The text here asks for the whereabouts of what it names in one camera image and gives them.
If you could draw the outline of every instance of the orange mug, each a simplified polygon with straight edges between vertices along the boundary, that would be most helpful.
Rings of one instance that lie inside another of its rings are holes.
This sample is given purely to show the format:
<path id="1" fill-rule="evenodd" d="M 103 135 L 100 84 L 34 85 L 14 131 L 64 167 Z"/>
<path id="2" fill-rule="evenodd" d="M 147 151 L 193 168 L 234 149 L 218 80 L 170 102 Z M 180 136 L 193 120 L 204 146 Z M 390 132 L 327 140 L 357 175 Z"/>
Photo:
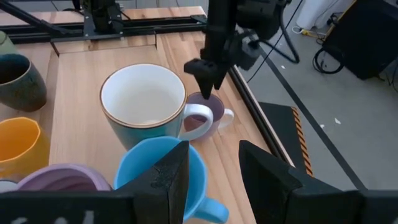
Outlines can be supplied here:
<path id="1" fill-rule="evenodd" d="M 0 179 L 20 181 L 49 165 L 50 141 L 36 121 L 12 118 L 0 122 Z"/>

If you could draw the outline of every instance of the lavender mug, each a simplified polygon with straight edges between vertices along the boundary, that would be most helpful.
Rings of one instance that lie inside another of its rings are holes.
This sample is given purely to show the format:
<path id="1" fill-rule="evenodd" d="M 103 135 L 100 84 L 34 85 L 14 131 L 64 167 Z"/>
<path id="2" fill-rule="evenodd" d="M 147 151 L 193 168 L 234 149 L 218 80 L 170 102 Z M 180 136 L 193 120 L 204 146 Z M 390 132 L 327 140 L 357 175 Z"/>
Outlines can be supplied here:
<path id="1" fill-rule="evenodd" d="M 234 112 L 230 109 L 226 109 L 222 100 L 216 95 L 211 94 L 209 99 L 206 100 L 202 97 L 200 92 L 192 93 L 188 96 L 187 103 L 207 106 L 213 112 L 213 124 L 210 126 L 210 129 L 195 140 L 204 140 L 212 136 L 218 129 L 230 125 L 234 119 Z M 184 119 L 184 128 L 186 131 L 191 131 L 200 127 L 205 122 L 206 118 L 204 116 L 191 115 Z"/>
<path id="2" fill-rule="evenodd" d="M 96 170 L 78 164 L 55 164 L 39 169 L 17 184 L 17 190 L 112 190 Z"/>

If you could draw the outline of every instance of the wooden table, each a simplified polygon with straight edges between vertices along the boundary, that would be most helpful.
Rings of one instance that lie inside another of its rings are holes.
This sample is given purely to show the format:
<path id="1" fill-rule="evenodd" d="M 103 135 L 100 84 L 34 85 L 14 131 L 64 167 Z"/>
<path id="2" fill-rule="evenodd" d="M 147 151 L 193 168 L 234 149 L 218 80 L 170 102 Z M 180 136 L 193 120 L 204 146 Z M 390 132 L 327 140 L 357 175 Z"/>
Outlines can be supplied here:
<path id="1" fill-rule="evenodd" d="M 201 7 L 131 9 L 125 13 L 132 19 L 204 14 Z M 40 12 L 34 16 L 51 23 L 83 20 L 74 12 Z M 8 14 L 0 14 L 0 26 L 9 24 L 23 22 Z M 157 47 L 153 35 L 57 43 L 59 57 L 47 43 L 18 45 L 20 52 L 29 57 L 42 74 L 48 89 L 48 103 L 35 113 L 23 113 L 0 105 L 0 119 L 16 116 L 36 119 L 51 137 L 51 164 L 86 164 L 100 171 L 112 184 L 119 160 L 126 151 L 100 109 L 101 84 L 121 67 L 155 63 L 178 74 L 188 94 L 196 92 L 199 90 L 197 83 L 193 76 L 183 72 L 183 65 L 199 57 L 204 38 L 201 32 L 160 34 L 157 35 Z M 254 99 L 246 82 L 243 83 Z M 209 140 L 192 142 L 208 168 L 207 194 L 228 207 L 228 223 L 255 223 L 240 174 L 238 143 L 247 139 L 268 152 L 270 150 L 231 77 L 227 76 L 221 89 L 213 93 L 235 112 L 235 119 L 232 125 Z M 293 165 L 267 117 L 262 112 L 261 116 L 287 161 Z M 204 221 L 191 219 L 189 223 Z"/>

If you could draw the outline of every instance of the concrete floor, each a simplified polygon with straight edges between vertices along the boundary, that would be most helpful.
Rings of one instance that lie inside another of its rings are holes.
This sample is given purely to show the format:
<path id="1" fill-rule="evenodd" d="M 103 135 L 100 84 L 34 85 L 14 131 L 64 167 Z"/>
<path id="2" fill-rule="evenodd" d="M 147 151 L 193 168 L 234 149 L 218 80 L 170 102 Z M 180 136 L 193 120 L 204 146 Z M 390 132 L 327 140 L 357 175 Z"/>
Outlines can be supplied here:
<path id="1" fill-rule="evenodd" d="M 156 0 L 119 1 L 125 8 L 157 7 Z M 70 1 L 54 1 L 61 11 L 72 7 Z M 299 1 L 293 1 L 285 10 L 287 23 Z M 26 11 L 56 11 L 51 2 L 14 2 Z M 177 1 L 159 1 L 159 7 L 176 6 Z M 180 6 L 202 6 L 207 10 L 207 0 L 178 0 Z M 298 65 L 273 52 L 269 58 L 287 83 L 300 98 L 323 131 L 336 146 L 361 182 L 369 189 L 398 189 L 398 93 L 385 82 L 377 79 L 362 81 L 350 71 L 343 69 L 335 75 L 322 75 L 312 67 L 312 58 L 320 46 L 315 39 L 291 32 L 298 13 L 287 28 L 300 55 Z M 280 32 L 271 42 L 275 43 Z M 289 52 L 284 38 L 277 45 Z M 242 71 L 248 80 L 260 66 L 259 58 L 250 71 Z M 331 58 L 326 59 L 329 68 L 336 66 Z M 279 105 L 297 106 L 267 63 L 264 63 L 249 82 L 259 101 Z M 355 189 L 344 170 L 332 156 L 306 117 L 301 114 L 305 139 L 315 177 L 341 190 Z"/>

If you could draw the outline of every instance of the dark green mug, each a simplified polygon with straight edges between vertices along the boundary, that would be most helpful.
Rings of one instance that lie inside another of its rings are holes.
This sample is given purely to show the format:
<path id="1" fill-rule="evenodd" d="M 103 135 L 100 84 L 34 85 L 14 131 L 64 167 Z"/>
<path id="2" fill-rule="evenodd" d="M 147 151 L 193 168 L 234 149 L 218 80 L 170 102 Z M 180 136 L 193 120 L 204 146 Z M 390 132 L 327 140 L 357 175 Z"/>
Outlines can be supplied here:
<path id="1" fill-rule="evenodd" d="M 0 102 L 15 110 L 33 112 L 44 106 L 47 89 L 39 71 L 25 56 L 0 55 Z"/>

